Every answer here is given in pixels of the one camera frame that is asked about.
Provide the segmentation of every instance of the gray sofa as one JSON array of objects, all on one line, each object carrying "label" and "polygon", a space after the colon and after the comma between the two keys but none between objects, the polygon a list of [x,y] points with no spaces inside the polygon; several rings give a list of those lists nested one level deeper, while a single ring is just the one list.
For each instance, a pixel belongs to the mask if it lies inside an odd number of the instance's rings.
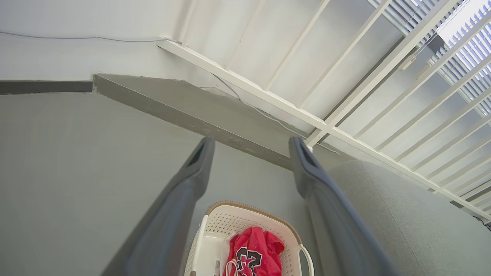
[{"label": "gray sofa", "polygon": [[491,232],[471,215],[372,163],[328,174],[403,275],[491,275]]}]

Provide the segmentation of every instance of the white metal railing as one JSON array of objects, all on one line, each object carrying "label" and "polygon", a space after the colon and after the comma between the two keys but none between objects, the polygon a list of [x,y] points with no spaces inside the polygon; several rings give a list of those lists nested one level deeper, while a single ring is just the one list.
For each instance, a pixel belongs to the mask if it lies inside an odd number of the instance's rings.
[{"label": "white metal railing", "polygon": [[475,176],[473,179],[467,181],[466,183],[457,187],[456,191],[451,192],[449,189],[446,189],[447,185],[452,183],[455,179],[459,178],[464,174],[472,173],[476,171],[478,168],[483,165],[491,162],[491,158],[482,157],[474,162],[468,164],[467,166],[461,167],[456,170],[452,175],[448,176],[446,179],[443,179],[441,182],[435,182],[432,180],[435,176],[437,176],[440,172],[455,164],[459,159],[464,158],[473,152],[476,152],[486,144],[491,141],[491,136],[482,139],[478,144],[472,146],[471,148],[462,152],[459,156],[445,161],[440,165],[439,168],[430,172],[427,176],[422,175],[417,172],[423,165],[427,164],[429,161],[435,159],[440,156],[446,150],[456,146],[463,139],[474,133],[476,130],[480,129],[482,126],[487,124],[491,119],[491,115],[488,117],[484,117],[475,125],[470,126],[466,131],[459,134],[457,137],[452,139],[450,142],[443,145],[440,149],[438,149],[435,153],[431,154],[424,160],[420,161],[413,168],[409,168],[400,162],[402,158],[407,156],[409,153],[414,151],[416,148],[422,146],[427,141],[431,140],[437,134],[441,133],[443,130],[451,126],[455,123],[459,118],[461,118],[464,114],[472,110],[475,106],[477,106],[484,98],[491,95],[491,89],[483,90],[483,93],[476,95],[476,99],[471,101],[461,110],[457,111],[454,116],[449,118],[435,130],[433,130],[430,134],[426,135],[423,139],[417,141],[412,147],[410,147],[406,152],[400,154],[396,157],[388,156],[382,152],[380,152],[384,147],[394,142],[394,139],[401,135],[402,133],[411,129],[416,123],[423,120],[429,113],[434,111],[442,102],[448,99],[451,95],[456,93],[461,87],[467,85],[469,81],[474,78],[479,72],[487,66],[488,63],[491,62],[491,57],[487,57],[483,59],[479,64],[477,64],[472,70],[463,74],[461,78],[456,80],[454,84],[437,100],[431,103],[427,108],[425,108],[422,112],[420,112],[414,119],[412,119],[409,123],[404,125],[401,129],[396,131],[394,135],[385,140],[382,144],[380,144],[377,148],[373,148],[366,143],[364,143],[360,138],[363,133],[370,129],[373,125],[375,125],[381,118],[391,113],[396,107],[398,107],[403,101],[405,101],[411,94],[413,94],[421,85],[423,85],[431,76],[437,73],[441,68],[443,68],[448,62],[452,61],[457,52],[462,49],[465,44],[470,41],[470,39],[475,36],[482,28],[487,25],[489,21],[491,21],[491,15],[487,14],[484,18],[478,22],[470,31],[460,40],[458,41],[452,48],[448,49],[446,53],[441,56],[426,72],[424,72],[406,91],[403,92],[401,96],[399,96],[394,102],[392,102],[387,108],[385,108],[378,116],[375,117],[370,123],[368,123],[362,131],[357,133],[356,135],[351,136],[340,128],[336,127],[336,125],[363,99],[368,93],[385,77],[390,71],[397,66],[398,63],[405,58],[408,53],[416,46],[422,45],[422,41],[426,42],[432,36],[432,33],[436,31],[437,26],[440,26],[442,22],[450,15],[450,12],[455,10],[455,8],[462,3],[462,0],[440,0],[438,2],[429,0],[432,5],[425,5],[424,9],[425,16],[422,18],[418,18],[417,20],[409,20],[411,22],[411,27],[408,29],[407,36],[399,43],[397,47],[375,68],[367,78],[361,82],[361,84],[343,101],[338,108],[336,108],[331,115],[326,119],[322,120],[308,111],[304,110],[303,103],[308,97],[313,95],[313,91],[315,88],[332,72],[336,69],[337,65],[346,57],[350,50],[357,44],[360,38],[367,32],[367,30],[372,26],[375,20],[383,13],[387,14],[387,7],[390,4],[399,3],[399,0],[395,0],[395,2],[389,0],[382,0],[381,5],[376,5],[375,11],[371,14],[371,16],[366,20],[366,22],[362,25],[360,30],[357,32],[355,37],[352,38],[348,47],[337,55],[337,58],[334,62],[327,66],[327,69],[321,75],[321,77],[317,80],[314,87],[308,87],[306,89],[306,97],[299,103],[291,103],[284,98],[278,96],[277,94],[269,91],[273,84],[277,80],[277,77],[282,73],[286,64],[290,61],[291,57],[295,54],[297,48],[302,43],[305,36],[309,33],[312,26],[316,23],[317,18],[321,14],[321,12],[328,8],[329,0],[323,0],[317,11],[311,17],[311,19],[307,22],[303,31],[299,34],[297,40],[292,44],[289,48],[288,52],[279,63],[279,65],[274,70],[271,75],[268,83],[261,87],[260,85],[246,79],[245,77],[233,72],[230,70],[230,64],[234,61],[235,53],[237,49],[241,47],[241,43],[247,39],[247,33],[251,29],[254,24],[255,18],[258,13],[261,11],[264,0],[259,0],[253,14],[250,17],[247,27],[245,31],[242,33],[242,36],[239,40],[238,45],[233,51],[232,57],[229,61],[224,65],[220,65],[217,62],[210,60],[206,56],[190,49],[188,47],[187,42],[189,41],[189,37],[192,33],[193,25],[197,24],[195,22],[195,7],[197,0],[192,0],[190,4],[190,19],[187,27],[185,28],[185,35],[182,44],[178,44],[172,41],[162,41],[158,42],[157,45],[185,60],[188,62],[203,68],[204,70],[224,79],[225,81],[230,82],[231,84],[243,89],[244,91],[250,93],[258,97],[259,99],[264,100],[265,102],[301,119],[302,121],[310,124],[315,127],[316,130],[313,132],[311,136],[309,136],[306,140],[306,144],[308,146],[315,145],[325,134],[330,134],[333,137],[363,151],[364,153],[372,156],[373,158],[385,163],[386,165],[391,166],[404,173],[405,175],[423,183],[427,187],[435,190],[436,193],[441,193],[442,195],[448,197],[449,199],[463,205],[469,210],[473,211],[475,214],[485,218],[487,221],[491,221],[491,210],[488,210],[491,206],[491,200],[487,201],[490,198],[491,192],[485,195],[481,195],[478,198],[472,201],[467,201],[469,198],[472,198],[479,193],[485,191],[488,187],[491,187],[491,182],[487,182],[478,188],[476,188],[479,181],[485,178],[491,177],[491,172],[482,172]]}]

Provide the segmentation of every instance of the laundry basket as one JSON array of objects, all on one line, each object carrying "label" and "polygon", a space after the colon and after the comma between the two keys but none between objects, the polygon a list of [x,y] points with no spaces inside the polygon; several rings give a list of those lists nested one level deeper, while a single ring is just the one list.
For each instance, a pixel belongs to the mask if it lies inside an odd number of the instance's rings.
[{"label": "laundry basket", "polygon": [[285,244],[285,250],[280,254],[283,276],[302,275],[300,251],[307,258],[309,275],[314,276],[312,259],[289,223],[263,210],[233,201],[217,202],[206,211],[192,242],[184,275],[221,276],[230,249],[230,236],[241,234],[252,226],[273,233]]}]

